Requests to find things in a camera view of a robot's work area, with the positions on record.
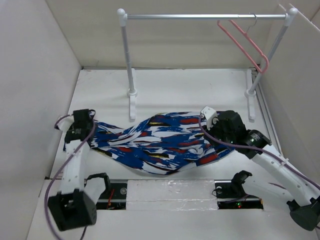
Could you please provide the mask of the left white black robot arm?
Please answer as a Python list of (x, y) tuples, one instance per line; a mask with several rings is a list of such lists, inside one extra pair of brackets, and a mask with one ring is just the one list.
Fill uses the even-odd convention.
[(58, 170), (62, 174), (59, 189), (56, 195), (47, 197), (46, 209), (61, 232), (94, 225), (99, 198), (107, 198), (112, 191), (105, 172), (85, 176), (86, 160), (97, 130), (95, 114), (93, 109), (75, 110), (54, 125), (65, 134), (66, 160)]

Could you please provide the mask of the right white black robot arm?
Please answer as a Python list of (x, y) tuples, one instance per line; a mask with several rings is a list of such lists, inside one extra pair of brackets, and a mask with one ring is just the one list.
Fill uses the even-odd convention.
[(240, 115), (233, 110), (217, 112), (204, 107), (199, 116), (205, 127), (200, 129), (215, 147), (230, 147), (267, 171), (278, 183), (262, 183), (257, 176), (241, 170), (226, 188), (218, 190), (220, 199), (238, 200), (252, 195), (263, 201), (286, 206), (291, 219), (307, 231), (320, 223), (320, 186), (284, 158), (260, 131), (246, 129)]

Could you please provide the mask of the blue white red patterned trousers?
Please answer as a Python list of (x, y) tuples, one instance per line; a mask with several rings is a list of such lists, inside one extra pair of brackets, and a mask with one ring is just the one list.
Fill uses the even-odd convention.
[(215, 163), (233, 149), (211, 145), (198, 122), (198, 112), (158, 113), (123, 129), (97, 121), (91, 149), (149, 174), (172, 175)]

